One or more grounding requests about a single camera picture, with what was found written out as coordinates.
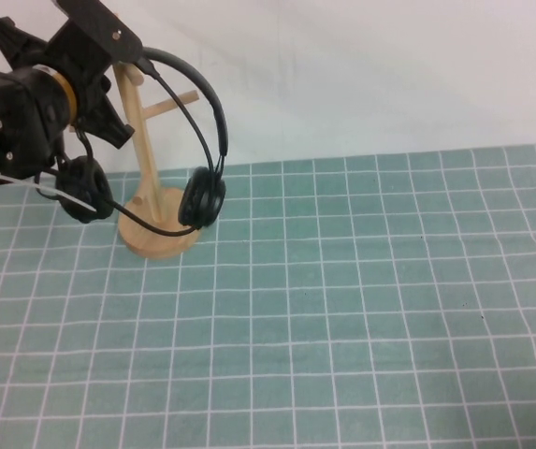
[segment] wooden headphone stand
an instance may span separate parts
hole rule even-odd
[[[146,121],[163,114],[178,105],[172,99],[143,108],[138,87],[143,84],[143,74],[133,65],[117,64],[113,67],[124,112],[129,124],[135,128],[132,136],[140,168],[140,184],[133,198],[125,207],[145,220],[167,231],[186,229],[178,221],[178,210],[183,191],[173,187],[163,187],[153,157],[152,145]],[[179,95],[185,105],[199,99],[197,91]],[[182,237],[163,237],[154,234],[128,217],[120,215],[118,230],[126,246],[141,257],[168,258],[185,252],[199,238],[200,231]]]

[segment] white backdrop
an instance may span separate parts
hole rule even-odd
[[[145,45],[207,76],[225,106],[229,163],[536,142],[536,0],[104,3]],[[65,20],[51,0],[0,0],[2,16],[46,39]],[[144,97],[164,98],[152,81]],[[215,148],[207,104],[191,109]],[[159,167],[203,162],[179,112],[150,132]],[[94,144],[106,169],[136,169],[132,147]]]

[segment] headphones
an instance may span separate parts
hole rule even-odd
[[[77,137],[84,145],[87,155],[69,160],[62,150],[59,154],[62,157],[57,158],[58,169],[47,171],[56,176],[56,189],[75,197],[94,209],[94,211],[88,210],[70,199],[62,196],[57,197],[66,213],[81,223],[88,224],[94,220],[105,220],[115,209],[156,234],[167,237],[179,237],[190,234],[202,227],[211,226],[218,218],[224,204],[226,186],[222,177],[224,174],[225,157],[228,153],[228,134],[225,114],[218,95],[208,81],[194,67],[171,53],[157,49],[145,48],[143,49],[143,55],[144,58],[136,63],[137,68],[145,75],[149,75],[157,80],[169,93],[196,132],[208,160],[207,167],[198,167],[195,169],[193,176],[186,184],[182,196],[178,219],[181,225],[189,226],[189,229],[185,231],[165,231],[159,229],[143,222],[132,212],[117,204],[111,195],[108,177],[104,173],[103,168],[93,158],[91,143],[84,132],[79,130],[78,122],[75,125]],[[208,99],[213,109],[213,116],[218,131],[220,158],[216,165],[213,164],[207,142],[195,120],[176,93],[174,93],[157,70],[155,70],[152,61],[167,65],[182,73]]]

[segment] grid mat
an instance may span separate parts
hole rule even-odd
[[[0,448],[536,448],[536,147],[226,184],[161,261],[0,188]]]

